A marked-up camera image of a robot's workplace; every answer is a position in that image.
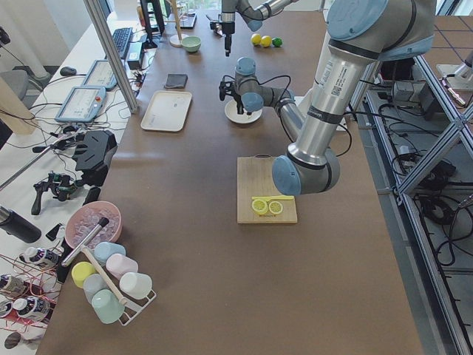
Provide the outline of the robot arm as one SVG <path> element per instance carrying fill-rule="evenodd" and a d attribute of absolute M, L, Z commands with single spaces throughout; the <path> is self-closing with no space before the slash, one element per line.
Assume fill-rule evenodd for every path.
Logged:
<path fill-rule="evenodd" d="M 222 26 L 225 37 L 225 56 L 231 54 L 232 35 L 236 29 L 236 14 L 238 13 L 248 28 L 255 32 L 262 26 L 262 22 L 282 12 L 288 5 L 296 3 L 292 0 L 265 1 L 258 7 L 250 5 L 248 0 L 223 0 L 218 23 Z"/>
<path fill-rule="evenodd" d="M 240 58 L 233 96 L 247 112 L 272 107 L 292 143 L 272 165 L 274 186 L 283 195 L 325 192 L 336 185 L 340 166 L 330 148 L 337 126 L 365 69 L 376 61 L 424 54 L 434 38 L 435 1 L 335 1 L 327 14 L 321 77 L 306 113 L 288 89 L 261 85 L 256 63 Z"/>

